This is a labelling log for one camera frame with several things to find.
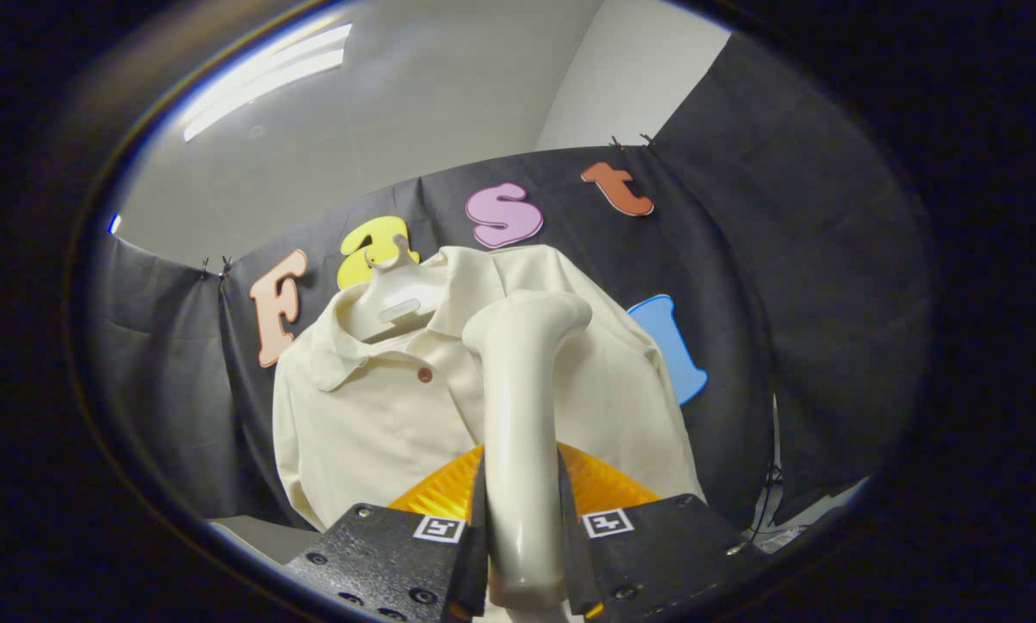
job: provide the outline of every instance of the white wall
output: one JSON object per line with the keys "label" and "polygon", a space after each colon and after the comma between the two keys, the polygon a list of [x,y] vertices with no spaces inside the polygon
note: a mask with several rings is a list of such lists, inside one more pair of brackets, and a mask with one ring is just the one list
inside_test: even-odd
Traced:
{"label": "white wall", "polygon": [[537,150],[626,145],[656,135],[699,82],[728,31],[660,0],[604,0],[560,83]]}

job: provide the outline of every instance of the screw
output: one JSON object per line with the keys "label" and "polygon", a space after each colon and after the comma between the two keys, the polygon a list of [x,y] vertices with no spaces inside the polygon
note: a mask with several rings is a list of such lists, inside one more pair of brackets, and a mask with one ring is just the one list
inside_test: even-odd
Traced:
{"label": "screw", "polygon": [[412,591],[410,591],[410,599],[415,600],[415,602],[425,604],[437,603],[437,595],[434,595],[424,589],[413,589]]}

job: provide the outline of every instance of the foam letter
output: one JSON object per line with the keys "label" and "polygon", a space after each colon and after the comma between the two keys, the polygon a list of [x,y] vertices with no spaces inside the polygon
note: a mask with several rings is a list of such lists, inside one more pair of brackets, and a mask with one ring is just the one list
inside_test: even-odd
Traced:
{"label": "foam letter", "polygon": [[[280,316],[288,322],[298,318],[298,288],[295,281],[285,277],[300,277],[307,272],[307,254],[295,249],[291,255],[276,264],[256,280],[249,290],[249,298],[256,303],[256,325],[260,329],[260,366],[268,367],[279,362],[285,347],[291,346],[295,336],[283,331]],[[283,287],[276,285],[283,280]]]}
{"label": "foam letter", "polygon": [[479,223],[472,233],[480,244],[489,249],[498,249],[533,236],[544,224],[544,217],[536,205],[501,201],[502,198],[521,200],[525,198],[525,190],[507,182],[483,189],[467,198],[465,213],[470,220]]}
{"label": "foam letter", "polygon": [[[371,281],[371,266],[364,260],[364,253],[368,253],[368,257],[371,257],[371,261],[376,264],[382,264],[383,261],[398,256],[398,248],[392,243],[395,233],[402,233],[410,239],[406,221],[399,217],[379,217],[359,225],[344,236],[344,240],[340,242],[340,253],[347,255],[348,258],[337,271],[337,285],[340,289]],[[368,236],[371,236],[371,245],[364,245]],[[410,257],[414,261],[422,261],[422,256],[418,252],[411,251]]]}
{"label": "foam letter", "polygon": [[584,181],[596,182],[598,190],[602,191],[606,201],[609,201],[609,205],[618,213],[628,214],[630,217],[643,217],[656,208],[648,197],[638,197],[625,186],[626,181],[633,180],[628,170],[611,169],[605,162],[598,162],[591,166],[591,169],[584,170],[580,177]]}
{"label": "foam letter", "polygon": [[671,374],[671,387],[675,388],[675,399],[683,405],[707,387],[708,375],[707,370],[695,366],[691,360],[691,352],[687,351],[680,328],[671,316],[672,309],[675,309],[675,302],[671,296],[659,294],[629,308],[629,315],[656,341],[656,346],[660,346],[668,374]]}

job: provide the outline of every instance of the white hanger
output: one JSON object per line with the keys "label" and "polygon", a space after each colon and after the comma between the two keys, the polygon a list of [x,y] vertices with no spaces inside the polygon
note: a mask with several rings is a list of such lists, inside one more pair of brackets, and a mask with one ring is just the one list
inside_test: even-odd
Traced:
{"label": "white hanger", "polygon": [[398,256],[371,266],[371,283],[361,299],[339,309],[341,327],[361,342],[392,337],[422,328],[437,311],[448,292],[443,265],[421,265],[410,257],[410,242],[401,233],[392,237]]}

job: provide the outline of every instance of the blue letter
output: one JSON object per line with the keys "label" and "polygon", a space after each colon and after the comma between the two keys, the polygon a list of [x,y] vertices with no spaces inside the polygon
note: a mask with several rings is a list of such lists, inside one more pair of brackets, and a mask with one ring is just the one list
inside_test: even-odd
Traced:
{"label": "blue letter", "polygon": [[675,388],[675,399],[683,405],[707,387],[707,370],[692,362],[691,352],[687,351],[680,328],[671,316],[672,309],[675,309],[675,303],[671,296],[658,294],[629,308],[629,315],[660,346],[671,374],[671,387]]}

